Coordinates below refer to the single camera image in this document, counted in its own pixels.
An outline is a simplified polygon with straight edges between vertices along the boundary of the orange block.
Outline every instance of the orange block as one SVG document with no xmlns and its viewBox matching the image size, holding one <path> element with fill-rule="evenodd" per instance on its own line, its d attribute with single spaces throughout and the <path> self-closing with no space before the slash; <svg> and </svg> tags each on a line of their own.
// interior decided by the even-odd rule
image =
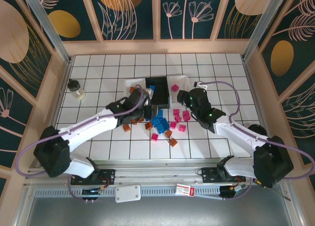
<svg viewBox="0 0 315 226">
<path fill-rule="evenodd" d="M 165 133 L 165 136 L 167 138 L 169 138 L 172 135 L 172 131 L 171 130 L 167 130 L 167 132 Z"/>
<path fill-rule="evenodd" d="M 173 138 L 173 139 L 171 139 L 171 140 L 169 141 L 169 144 L 170 144 L 172 147 L 174 147 L 174 146 L 176 146 L 177 141 Z"/>
<path fill-rule="evenodd" d="M 130 127 L 128 124 L 123 125 L 125 131 L 130 131 Z"/>
<path fill-rule="evenodd" d="M 153 125 L 151 122 L 146 123 L 145 126 L 146 126 L 146 130 L 150 130 L 153 128 Z"/>
</svg>

